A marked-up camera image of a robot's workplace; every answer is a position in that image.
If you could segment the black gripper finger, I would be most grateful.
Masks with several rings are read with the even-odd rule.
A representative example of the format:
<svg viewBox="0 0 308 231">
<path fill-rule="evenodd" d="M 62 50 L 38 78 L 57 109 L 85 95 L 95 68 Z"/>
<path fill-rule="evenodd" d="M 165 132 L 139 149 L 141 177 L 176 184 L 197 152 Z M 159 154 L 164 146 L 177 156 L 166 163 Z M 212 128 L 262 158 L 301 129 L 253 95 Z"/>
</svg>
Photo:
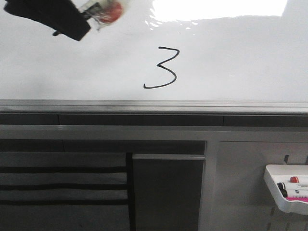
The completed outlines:
<svg viewBox="0 0 308 231">
<path fill-rule="evenodd" d="M 91 29 L 70 0 L 8 0 L 3 9 L 11 15 L 44 24 L 76 41 Z"/>
</svg>

